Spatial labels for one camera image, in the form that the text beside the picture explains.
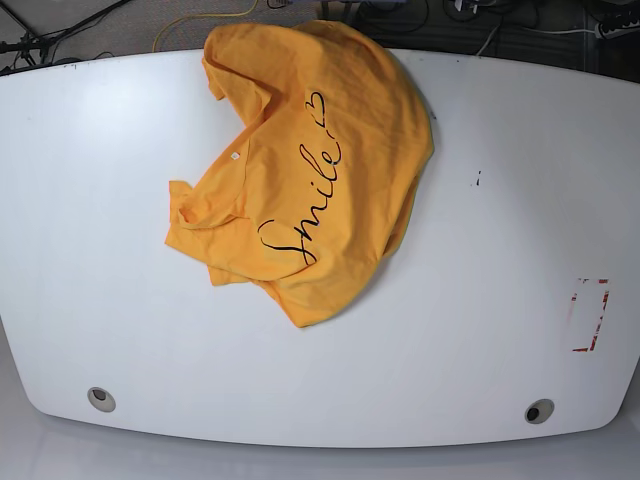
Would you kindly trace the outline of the yellow Smile T-shirt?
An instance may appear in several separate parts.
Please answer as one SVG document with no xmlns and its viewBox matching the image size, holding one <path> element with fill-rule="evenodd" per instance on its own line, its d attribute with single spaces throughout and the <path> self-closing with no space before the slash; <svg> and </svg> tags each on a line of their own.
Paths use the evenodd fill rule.
<svg viewBox="0 0 640 480">
<path fill-rule="evenodd" d="M 197 184 L 170 183 L 166 242 L 215 286 L 261 287 L 299 328 L 328 320 L 405 235 L 434 151 L 419 91 L 339 22 L 219 26 L 202 64 L 244 128 Z"/>
</svg>

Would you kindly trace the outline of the red tape rectangle marking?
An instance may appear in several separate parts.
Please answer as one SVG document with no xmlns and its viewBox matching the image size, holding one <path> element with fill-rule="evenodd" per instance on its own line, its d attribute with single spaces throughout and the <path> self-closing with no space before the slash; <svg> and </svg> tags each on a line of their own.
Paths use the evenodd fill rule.
<svg viewBox="0 0 640 480">
<path fill-rule="evenodd" d="M 608 279 L 579 278 L 571 298 L 568 342 L 572 352 L 595 349 L 610 294 Z"/>
</svg>

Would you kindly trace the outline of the left table grommet hole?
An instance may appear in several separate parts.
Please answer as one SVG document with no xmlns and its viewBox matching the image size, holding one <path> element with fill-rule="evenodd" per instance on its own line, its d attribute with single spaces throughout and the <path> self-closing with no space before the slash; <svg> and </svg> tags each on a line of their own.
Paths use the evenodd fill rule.
<svg viewBox="0 0 640 480">
<path fill-rule="evenodd" d="M 89 403 L 98 411 L 111 413 L 116 408 L 114 397 L 106 390 L 99 387 L 92 387 L 87 391 Z"/>
</svg>

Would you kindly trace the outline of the table grommet hole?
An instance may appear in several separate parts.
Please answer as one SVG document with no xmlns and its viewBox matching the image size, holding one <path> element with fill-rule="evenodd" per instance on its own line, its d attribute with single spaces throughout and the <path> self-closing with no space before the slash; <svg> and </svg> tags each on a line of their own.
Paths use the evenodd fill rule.
<svg viewBox="0 0 640 480">
<path fill-rule="evenodd" d="M 539 425 L 546 422 L 554 410 L 555 404 L 551 399 L 539 399 L 526 408 L 524 418 L 529 424 Z"/>
<path fill-rule="evenodd" d="M 116 408 L 114 397 L 106 390 L 99 387 L 92 387 L 87 391 L 89 403 L 98 411 L 111 413 Z"/>
</svg>

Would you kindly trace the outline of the right table grommet hole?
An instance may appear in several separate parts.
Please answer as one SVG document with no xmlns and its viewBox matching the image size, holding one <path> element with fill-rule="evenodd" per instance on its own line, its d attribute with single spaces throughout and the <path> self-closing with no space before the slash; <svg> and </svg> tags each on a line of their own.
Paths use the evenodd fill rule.
<svg viewBox="0 0 640 480">
<path fill-rule="evenodd" d="M 529 424 L 539 425 L 546 422 L 554 410 L 555 404 L 551 399 L 539 399 L 526 408 L 524 418 Z"/>
</svg>

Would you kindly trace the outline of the white power strip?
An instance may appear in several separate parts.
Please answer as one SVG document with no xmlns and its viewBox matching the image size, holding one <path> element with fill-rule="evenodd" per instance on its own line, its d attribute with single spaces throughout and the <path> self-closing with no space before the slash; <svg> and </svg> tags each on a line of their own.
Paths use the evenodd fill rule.
<svg viewBox="0 0 640 480">
<path fill-rule="evenodd" d="M 638 32 L 638 11 L 627 11 L 609 15 L 599 21 L 595 27 L 595 36 L 601 40 L 609 40 Z"/>
</svg>

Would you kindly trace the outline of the black tripod legs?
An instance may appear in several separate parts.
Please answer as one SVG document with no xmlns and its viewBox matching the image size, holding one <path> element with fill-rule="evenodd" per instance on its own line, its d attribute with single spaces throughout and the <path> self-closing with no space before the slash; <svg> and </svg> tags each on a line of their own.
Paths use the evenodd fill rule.
<svg viewBox="0 0 640 480">
<path fill-rule="evenodd" d="M 5 1 L 1 2 L 1 12 L 6 14 L 24 32 L 18 42 L 1 41 L 1 54 L 15 53 L 15 60 L 22 59 L 28 68 L 45 67 L 53 64 L 59 45 L 65 40 L 97 26 L 112 12 L 132 3 L 132 0 L 117 1 L 89 17 L 60 30 L 48 33 L 37 33 L 14 9 Z"/>
</svg>

